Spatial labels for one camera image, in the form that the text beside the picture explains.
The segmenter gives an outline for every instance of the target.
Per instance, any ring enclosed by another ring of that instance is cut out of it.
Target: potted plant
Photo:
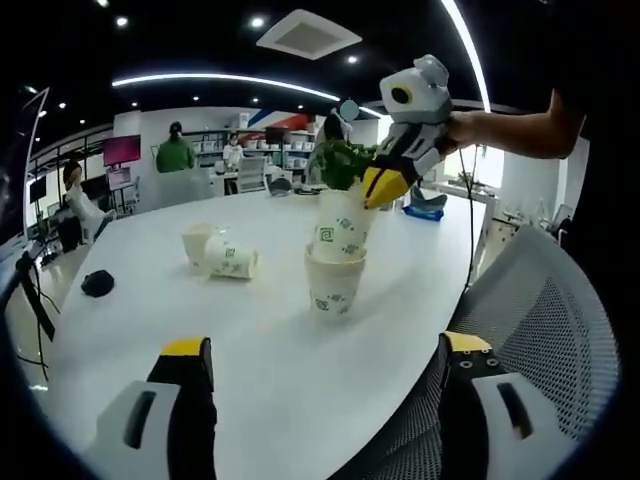
[[[311,250],[314,259],[342,263],[362,257],[373,212],[364,208],[361,181],[375,153],[376,147],[344,140],[322,145],[317,164],[330,190],[320,195]]]

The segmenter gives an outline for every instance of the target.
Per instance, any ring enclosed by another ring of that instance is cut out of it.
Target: black ceiling
[[[432,53],[450,72],[452,97],[479,100],[463,44],[440,0],[388,2],[41,0],[12,5],[15,28],[3,29],[5,72],[3,139],[15,109],[31,94],[51,87],[48,115],[38,127],[39,146],[83,128],[111,122],[113,115],[199,105],[260,106],[325,113],[331,102],[273,87],[222,81],[172,81],[113,89],[111,81],[149,73],[206,71],[260,76],[323,90],[360,103],[379,100],[379,80]],[[457,0],[471,31],[492,102],[525,110],[544,108],[549,82],[542,57],[549,7],[539,0]],[[303,8],[363,38],[317,61],[259,48],[256,40],[286,14]],[[267,24],[249,28],[254,15]],[[124,29],[115,18],[125,15]],[[357,55],[355,66],[345,63]],[[57,105],[65,102],[67,108]]]

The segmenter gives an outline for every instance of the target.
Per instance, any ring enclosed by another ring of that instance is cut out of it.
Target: paper cup
[[[203,271],[204,247],[213,234],[214,227],[208,223],[197,223],[182,233],[189,264],[197,271]]]
[[[311,312],[315,318],[336,323],[349,317],[366,255],[366,249],[362,249],[357,260],[345,263],[320,262],[311,255],[311,245],[307,245],[305,265]]]
[[[253,278],[259,255],[255,250],[215,235],[204,248],[204,263],[213,275]]]
[[[312,241],[313,258],[343,263],[362,257],[373,215],[373,210],[365,210],[360,189],[322,192]]]

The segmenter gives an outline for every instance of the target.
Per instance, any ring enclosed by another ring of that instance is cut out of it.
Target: black cable
[[[467,187],[467,197],[469,198],[469,211],[471,213],[471,256],[469,257],[469,271],[467,272],[467,281],[464,284],[464,290],[469,287],[469,283],[471,283],[471,272],[473,271],[473,254],[474,254],[474,245],[473,245],[473,198],[471,196],[472,185],[473,185],[473,176],[476,173],[476,162],[478,160],[478,145],[476,145],[476,151],[473,155],[473,170],[471,180],[467,177],[467,170],[464,168],[464,159],[462,158],[462,150],[458,150],[460,154],[460,164],[462,165],[462,174],[464,176],[464,184]]]
[[[51,303],[51,306],[54,308],[54,310],[55,310],[56,312],[58,312],[58,315],[60,315],[60,309],[59,309],[59,308],[58,308],[58,306],[56,305],[56,302],[54,302],[54,301],[53,301],[53,299],[52,299],[49,295],[47,295],[46,293],[44,293],[44,292],[40,292],[40,293],[41,293],[41,295],[42,295],[44,298],[46,298],[47,300],[49,300],[49,303]]]
[[[33,271],[36,274],[36,284],[38,286],[38,300],[40,300],[40,295],[42,295],[42,289],[40,288],[40,274],[38,273],[38,267],[36,266],[36,262],[32,260]],[[44,379],[49,383],[49,376],[47,375],[47,369],[45,368],[44,363],[44,355],[42,355],[42,327],[40,326],[40,321],[36,316],[36,325],[38,327],[38,355],[40,356],[40,366],[42,367],[42,374],[44,375]]]
[[[38,366],[42,365],[45,368],[49,368],[49,365],[47,365],[46,363],[40,363],[40,362],[38,362],[36,360],[30,360],[28,358],[23,357],[22,355],[20,355],[18,353],[16,353],[16,357],[18,357],[18,360],[22,360],[23,362],[27,362],[27,363],[30,363],[32,365],[38,365]]]

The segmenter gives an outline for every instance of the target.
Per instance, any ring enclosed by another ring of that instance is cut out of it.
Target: leafy vegetable
[[[322,146],[318,156],[322,182],[334,190],[349,190],[356,180],[362,180],[377,149],[344,140],[330,140]]]

